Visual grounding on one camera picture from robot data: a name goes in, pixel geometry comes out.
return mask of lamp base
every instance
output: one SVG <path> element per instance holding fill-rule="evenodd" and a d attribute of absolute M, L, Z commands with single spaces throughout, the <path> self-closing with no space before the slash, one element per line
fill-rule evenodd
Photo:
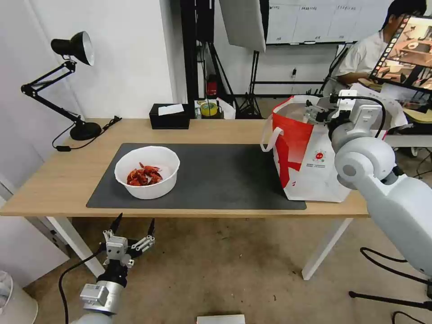
<path fill-rule="evenodd" d="M 101 132 L 102 128 L 100 128 L 99 124 L 84 122 L 82 124 L 75 125 L 71 129 L 70 135 L 74 140 L 91 140 L 100 135 Z"/>

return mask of white shirt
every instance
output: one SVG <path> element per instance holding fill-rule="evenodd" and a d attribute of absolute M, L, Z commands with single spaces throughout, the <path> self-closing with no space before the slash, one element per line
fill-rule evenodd
<path fill-rule="evenodd" d="M 382 31 L 357 42 L 351 46 L 339 68 L 333 73 L 333 76 L 338 77 L 354 72 L 371 73 L 387 45 L 384 42 Z"/>

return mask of tape roll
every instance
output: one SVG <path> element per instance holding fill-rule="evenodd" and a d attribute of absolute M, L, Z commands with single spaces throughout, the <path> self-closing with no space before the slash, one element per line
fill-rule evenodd
<path fill-rule="evenodd" d="M 217 114 L 217 105 L 215 103 L 209 104 L 205 102 L 201 105 L 200 110 L 202 116 L 211 117 Z"/>

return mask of lamp arm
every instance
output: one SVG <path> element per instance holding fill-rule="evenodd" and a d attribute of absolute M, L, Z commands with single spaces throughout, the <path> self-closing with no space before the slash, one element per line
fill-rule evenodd
<path fill-rule="evenodd" d="M 55 105 L 54 103 L 52 103 L 52 102 L 48 101 L 47 99 L 39 96 L 39 94 L 38 94 L 39 91 L 49 87 L 50 85 L 60 81 L 61 79 L 67 77 L 68 75 L 74 73 L 75 72 L 75 65 L 76 65 L 76 62 L 74 62 L 72 60 L 66 61 L 65 63 L 63 63 L 59 67 L 57 67 L 54 70 L 48 72 L 47 74 L 41 76 L 40 78 L 38 78 L 38 79 L 28 83 L 28 84 L 22 85 L 21 86 L 22 93 L 29 96 L 30 98 L 33 98 L 36 101 L 39 101 L 41 104 L 44 104 L 45 106 L 51 108 L 52 110 L 54 110 L 55 112 L 59 113 L 60 115 L 62 115 L 64 117 L 66 117 L 67 119 L 70 119 L 71 121 L 73 121 L 76 124 L 84 123 L 81 120 L 81 116 L 74 115 L 74 114 L 70 113 L 66 109 L 63 109 L 63 108 Z M 63 75 L 53 79 L 53 80 L 43 81 L 44 79 L 46 79 L 50 75 L 56 73 L 57 71 L 61 70 L 62 68 L 67 68 L 69 71 L 64 73 Z"/>

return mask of wooden table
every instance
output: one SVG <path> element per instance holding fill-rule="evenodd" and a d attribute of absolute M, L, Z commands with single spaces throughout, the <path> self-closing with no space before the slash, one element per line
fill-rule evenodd
<path fill-rule="evenodd" d="M 108 120 L 93 120 L 104 125 Z M 352 192 L 343 203 L 307 202 L 306 210 L 104 209 L 86 203 L 122 143 L 258 144 L 264 120 L 191 120 L 189 130 L 152 130 L 149 120 L 125 119 L 92 144 L 77 151 L 56 152 L 0 210 L 3 216 L 47 217 L 77 255 L 91 251 L 67 217 L 296 217 L 334 218 L 325 237 L 303 269 L 308 280 L 355 217 L 367 217 L 366 203 Z M 72 140 L 66 144 L 79 146 Z M 103 268 L 87 263 L 97 276 Z"/>

